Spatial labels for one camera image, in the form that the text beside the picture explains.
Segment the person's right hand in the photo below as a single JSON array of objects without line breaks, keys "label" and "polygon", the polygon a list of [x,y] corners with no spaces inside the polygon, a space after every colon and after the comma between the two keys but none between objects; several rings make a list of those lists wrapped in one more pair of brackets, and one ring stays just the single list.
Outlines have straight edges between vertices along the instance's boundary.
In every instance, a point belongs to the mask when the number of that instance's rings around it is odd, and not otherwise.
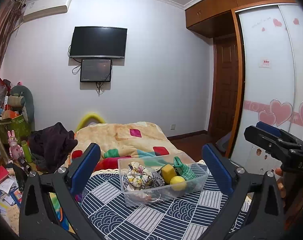
[{"label": "person's right hand", "polygon": [[279,188],[281,198],[285,198],[286,188],[285,188],[284,182],[283,182],[283,171],[282,171],[282,169],[280,167],[276,168],[275,174],[279,176],[279,178],[277,180],[277,186]]}]

